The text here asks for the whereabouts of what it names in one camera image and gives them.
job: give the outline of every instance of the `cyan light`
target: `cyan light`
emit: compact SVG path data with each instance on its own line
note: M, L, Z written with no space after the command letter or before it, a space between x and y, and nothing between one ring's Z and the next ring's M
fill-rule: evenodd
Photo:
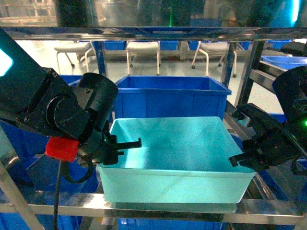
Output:
M295 23L297 21L298 17L298 11L299 11L299 1L300 0L293 0L292 3L292 23Z
M6 72L12 67L14 61L0 49L0 77L3 77Z

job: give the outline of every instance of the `white chair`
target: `white chair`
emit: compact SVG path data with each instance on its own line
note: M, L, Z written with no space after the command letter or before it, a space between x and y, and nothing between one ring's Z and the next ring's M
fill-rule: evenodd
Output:
M222 65L222 61L228 52L228 46L229 44L227 42L211 42L211 43L202 43L201 41L198 42L198 46L194 55L194 59L192 61L192 69L195 69L195 60L198 51L203 53L206 56L206 76L209 75L209 55L210 52L224 52L224 54L221 56L219 60L218 66L220 67ZM236 77L236 51L234 51L235 60L234 60L234 74L233 77Z
M161 66L161 56L160 56L160 41L153 42L137 42L128 41L127 47L127 68L128 75L130 75L130 67L133 67L131 55L136 55L137 53L157 53L157 75L160 75Z
M54 47L54 49L57 51L57 63L59 68L59 53L64 53L70 62L71 66L74 68L75 64L72 63L71 59L67 55L67 53L75 53L77 54L77 58L79 62L82 60L80 56L85 57L85 64L86 64L86 71L89 72L88 68L88 62L87 58L89 55L96 55L95 49L93 47L92 42L74 42L74 43L68 43L68 44L62 44L59 46Z

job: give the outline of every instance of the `floor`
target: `floor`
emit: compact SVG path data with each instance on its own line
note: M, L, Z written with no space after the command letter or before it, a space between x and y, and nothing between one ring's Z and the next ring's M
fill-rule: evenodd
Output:
M18 41L18 44L41 66L52 67L58 70L56 62L56 51L54 47L60 41ZM80 75L86 72L85 63L79 63L75 54L69 54L75 68L72 68L64 54L59 54L60 73ZM232 95L228 96L229 102L234 104L239 82L241 79L246 57L239 57L237 63L237 77L230 80L229 88L232 90ZM181 61L177 58L162 57L160 75L163 76L204 76L205 60L199 59L195 64L195 69L191 68L192 58ZM131 68L131 75L156 75L156 61L154 57L136 57L133 61L134 67ZM116 82L127 75L127 63L124 57L107 58L107 73L108 77ZM218 58L210 60L209 73L216 80L221 79L223 67L218 67ZM95 57L90 57L89 63L90 72L98 73L98 67ZM268 113L282 113L282 109L278 103L276 96L266 89L254 84L249 103L254 103Z

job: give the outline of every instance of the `black cable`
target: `black cable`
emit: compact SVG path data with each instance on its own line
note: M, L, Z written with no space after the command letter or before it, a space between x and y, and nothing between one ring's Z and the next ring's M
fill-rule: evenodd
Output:
M59 209L59 186L61 184L61 168L62 168L62 161L59 161L59 169L58 169L58 176L57 176L57 183L56 183L56 192L54 195L54 207L53 207L53 230L58 229L58 209Z

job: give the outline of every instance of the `red component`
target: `red component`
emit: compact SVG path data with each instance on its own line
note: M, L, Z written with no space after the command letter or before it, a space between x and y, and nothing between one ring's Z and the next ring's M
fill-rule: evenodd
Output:
M62 161L73 162L78 153L79 141L69 138L50 138L46 155Z

